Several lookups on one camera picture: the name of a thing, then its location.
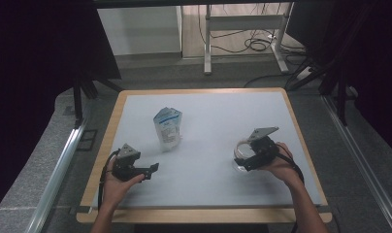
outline hand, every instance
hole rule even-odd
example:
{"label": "hand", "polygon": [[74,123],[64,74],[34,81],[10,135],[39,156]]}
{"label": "hand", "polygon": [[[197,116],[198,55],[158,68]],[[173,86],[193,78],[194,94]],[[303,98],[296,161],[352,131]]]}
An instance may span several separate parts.
{"label": "hand", "polygon": [[103,190],[103,205],[110,205],[113,209],[123,200],[126,192],[136,183],[139,183],[145,178],[144,174],[136,176],[127,182],[122,182],[112,175],[112,168],[114,167],[114,157],[108,164],[108,169],[105,178],[105,185]]}
{"label": "hand", "polygon": [[[278,152],[280,154],[286,157],[293,158],[292,152],[290,152],[289,148],[285,143],[277,143],[277,145],[278,145]],[[263,166],[259,168],[259,170],[267,170],[271,172],[279,180],[285,183],[290,183],[296,179],[299,179],[299,175],[292,168],[292,166],[279,157],[276,157],[270,165]]]}

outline metal stand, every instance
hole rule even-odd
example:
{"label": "metal stand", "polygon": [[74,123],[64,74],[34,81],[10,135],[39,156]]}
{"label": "metal stand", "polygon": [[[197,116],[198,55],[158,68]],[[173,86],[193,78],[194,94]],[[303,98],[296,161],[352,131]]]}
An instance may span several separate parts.
{"label": "metal stand", "polygon": [[212,73],[211,31],[229,30],[256,30],[276,29],[278,37],[271,45],[282,74],[289,73],[286,63],[280,54],[280,44],[286,30],[287,21],[293,3],[289,3],[283,15],[271,16],[237,16],[237,17],[211,17],[211,5],[206,6],[206,44],[205,44],[205,75]]}

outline cable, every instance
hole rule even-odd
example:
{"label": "cable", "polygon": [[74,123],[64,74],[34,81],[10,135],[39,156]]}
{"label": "cable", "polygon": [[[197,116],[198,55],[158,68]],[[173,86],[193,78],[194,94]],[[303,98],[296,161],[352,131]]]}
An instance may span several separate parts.
{"label": "cable", "polygon": [[103,199],[103,186],[105,185],[106,181],[106,173],[108,172],[108,164],[111,161],[111,159],[114,157],[114,155],[118,155],[120,152],[119,150],[116,150],[109,155],[108,159],[106,160],[105,166],[102,169],[102,174],[100,175],[100,182],[99,182],[99,192],[97,194],[97,209],[100,210],[100,207],[102,206],[102,199]]}
{"label": "cable", "polygon": [[309,56],[306,57],[305,60],[303,60],[303,62],[299,65],[299,67],[296,69],[296,71],[294,72],[294,74],[286,81],[286,83],[284,84],[284,89],[287,89],[287,87],[289,86],[289,84],[296,79],[297,75],[299,75],[302,71],[304,71],[306,69],[307,66],[312,65],[313,62],[307,64],[304,66],[304,64],[309,60]]}
{"label": "cable", "polygon": [[[203,37],[202,27],[201,27],[201,21],[200,21],[200,5],[198,5],[198,21],[199,21],[199,33],[200,33],[200,36],[201,36],[202,41],[204,42],[204,44],[206,44],[205,38]],[[233,33],[228,33],[228,34],[220,35],[220,36],[213,36],[212,33],[210,33],[210,36],[211,36],[212,38],[220,38],[220,37],[235,35],[235,34],[242,33],[242,32],[246,32],[246,31],[247,31],[247,30],[241,30],[241,31],[233,32]],[[246,40],[245,40],[245,49],[234,51],[234,50],[227,50],[227,49],[225,49],[225,48],[218,47],[218,46],[211,46],[211,47],[212,47],[212,48],[219,49],[219,50],[225,50],[225,51],[231,52],[231,53],[240,53],[240,52],[246,51],[246,50],[248,50],[248,49],[252,49],[252,50],[258,51],[258,52],[264,51],[264,50],[266,50],[266,49],[272,44],[272,41],[273,41],[273,38],[274,38],[274,37],[272,37],[272,40],[271,40],[271,41],[264,40],[264,39],[254,38],[256,35],[258,35],[258,34],[256,34],[256,31],[257,31],[257,30],[254,30],[253,33],[250,33],[251,37],[250,37],[249,39],[246,39]],[[257,46],[257,45],[261,45],[261,46],[263,46],[263,48],[262,48],[262,49],[258,49],[258,48],[254,48],[254,47],[253,47],[253,46]]]}

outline black cable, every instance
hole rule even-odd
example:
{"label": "black cable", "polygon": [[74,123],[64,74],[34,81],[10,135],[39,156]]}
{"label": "black cable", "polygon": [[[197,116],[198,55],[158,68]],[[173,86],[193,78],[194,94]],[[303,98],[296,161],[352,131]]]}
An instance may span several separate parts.
{"label": "black cable", "polygon": [[292,73],[292,74],[285,74],[285,75],[266,75],[266,76],[260,76],[260,77],[254,78],[253,80],[250,80],[250,81],[248,81],[247,83],[245,83],[244,88],[246,88],[249,84],[251,84],[251,83],[253,83],[253,82],[256,82],[256,81],[258,81],[258,80],[261,80],[261,79],[272,78],[272,77],[285,77],[285,76],[291,76],[291,75],[294,75],[294,74],[295,74],[295,73]]}
{"label": "black cable", "polygon": [[99,182],[99,191],[97,194],[97,209],[100,210],[100,207],[102,206],[102,199],[103,199],[103,186],[105,185],[106,181],[106,172],[108,170],[108,165],[111,159],[114,157],[114,155],[118,155],[120,152],[119,150],[116,150],[109,155],[108,159],[106,160],[105,166],[102,169],[102,174],[100,175],[100,182]]}
{"label": "black cable", "polygon": [[[299,178],[302,181],[302,183],[305,184],[305,178],[303,177],[302,170],[299,168],[299,166],[293,160],[293,156],[284,147],[282,147],[281,145],[277,144],[277,146],[279,148],[282,148],[287,153],[287,155],[289,157],[286,157],[284,154],[281,154],[281,153],[277,153],[276,156],[281,158],[281,159],[283,159],[287,163],[289,163],[292,166],[292,168],[295,170],[295,172],[299,175]],[[295,224],[293,225],[291,233],[296,233],[297,230],[298,230],[298,222],[295,221]]]}
{"label": "black cable", "polygon": [[289,60],[289,57],[292,57],[292,56],[307,56],[306,54],[294,54],[294,55],[286,55],[286,62],[287,63],[289,63],[289,64],[291,64],[291,65],[295,65],[295,66],[299,66],[299,65],[301,65],[302,63],[293,63],[291,60]]}
{"label": "black cable", "polygon": [[[201,38],[202,38],[202,41],[204,42],[204,44],[206,44],[205,38],[203,37],[202,27],[201,27],[201,22],[200,22],[200,5],[198,5],[198,9],[197,9],[197,10],[198,10],[198,21],[199,21],[199,33],[200,33],[200,36],[201,36]],[[214,37],[214,36],[212,35],[212,33],[210,33],[210,36],[212,36],[213,38],[220,38],[220,37],[225,37],[225,36],[230,36],[230,35],[238,34],[238,33],[245,32],[245,31],[247,31],[247,30],[241,30],[241,31],[237,31],[237,32],[233,32],[233,33],[229,33],[229,34],[225,34],[225,35],[221,35],[221,36],[216,36],[216,37]],[[243,50],[236,50],[236,51],[234,51],[234,50],[227,50],[227,49],[225,49],[225,48],[218,47],[218,46],[211,46],[211,47],[212,47],[212,48],[219,49],[219,50],[225,50],[225,51],[231,52],[231,53],[240,53],[240,52],[246,51],[246,50],[248,50],[248,49],[252,49],[252,50],[258,51],[258,52],[263,51],[263,50],[266,50],[266,49],[270,46],[270,44],[272,43],[273,37],[272,37],[272,40],[271,40],[271,41],[264,40],[264,39],[257,39],[257,38],[254,38],[255,32],[256,32],[256,31],[257,31],[257,30],[254,30],[253,35],[250,34],[251,37],[250,37],[249,39],[246,39],[246,40],[245,40],[245,49],[243,49]],[[253,46],[257,46],[257,45],[261,45],[261,46],[263,46],[264,48],[262,48],[262,49],[257,49],[257,48],[254,48],[254,47],[253,47]]]}
{"label": "black cable", "polygon": [[287,89],[287,87],[290,85],[290,83],[294,80],[294,79],[296,79],[296,77],[302,72],[302,71],[304,71],[305,69],[306,69],[306,67],[307,66],[310,66],[310,65],[312,65],[312,61],[309,63],[309,64],[306,64],[305,65],[305,63],[309,60],[309,56],[307,56],[306,57],[306,59],[305,60],[303,60],[303,62],[299,65],[299,67],[296,69],[296,71],[293,73],[293,75],[286,81],[286,83],[284,84],[284,89]]}

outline table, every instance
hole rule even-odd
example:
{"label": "table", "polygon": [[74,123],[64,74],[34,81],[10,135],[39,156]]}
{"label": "table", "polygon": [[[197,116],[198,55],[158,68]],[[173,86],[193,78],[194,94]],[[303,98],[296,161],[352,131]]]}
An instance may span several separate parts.
{"label": "table", "polygon": [[[81,207],[85,207],[85,212],[77,214],[79,222],[93,222],[97,216],[97,210],[90,208],[94,200],[94,196],[98,187],[101,170],[106,162],[107,157],[114,149],[114,139],[117,134],[117,128],[120,123],[123,108],[129,96],[137,95],[166,95],[166,94],[243,94],[243,93],[266,93],[277,92],[283,96],[286,104],[288,114],[295,128],[300,145],[303,148],[304,157],[309,165],[309,171],[314,178],[315,187],[320,194],[320,215],[325,222],[332,219],[329,211],[326,198],[324,196],[321,185],[318,181],[317,175],[314,171],[309,152],[306,148],[305,141],[300,132],[299,125],[296,121],[292,108],[290,106],[288,97],[281,88],[253,88],[253,89],[188,89],[188,90],[129,90],[120,92],[114,106],[114,111],[109,122],[107,131],[104,136],[101,148],[97,155],[95,164],[92,169],[90,179],[87,183]],[[294,211],[288,206],[275,207],[185,207],[185,208],[168,208],[168,207],[154,207],[154,208],[131,208],[124,210],[117,210],[114,214],[113,222],[130,222],[130,223],[270,223],[270,222],[293,222],[295,221]]]}

